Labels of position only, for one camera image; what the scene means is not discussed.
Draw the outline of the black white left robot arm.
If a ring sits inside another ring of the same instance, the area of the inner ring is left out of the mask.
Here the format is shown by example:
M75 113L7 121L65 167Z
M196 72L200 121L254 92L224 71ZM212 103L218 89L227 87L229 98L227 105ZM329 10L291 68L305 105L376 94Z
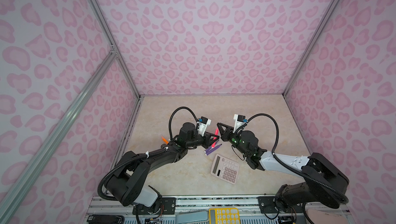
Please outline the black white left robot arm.
M125 153L100 181L98 195L105 200L118 201L123 206L141 204L151 207L159 201L160 193L144 186L149 173L180 161L189 150L199 146L208 149L219 138L219 135L206 132L202 123L184 123L179 134L162 144L160 149L140 154Z

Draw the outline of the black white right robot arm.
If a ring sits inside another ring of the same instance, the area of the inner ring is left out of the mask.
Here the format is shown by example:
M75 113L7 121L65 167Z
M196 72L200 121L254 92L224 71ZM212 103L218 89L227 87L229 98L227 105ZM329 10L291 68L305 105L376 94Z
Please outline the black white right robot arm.
M295 185L282 185L270 203L271 207L284 212L298 204L319 202L337 209L349 202L345 194L349 179L322 154L277 154L274 150L259 147L255 134L243 127L235 129L223 123L218 123L217 127L221 139L237 149L251 169L287 173L304 180Z

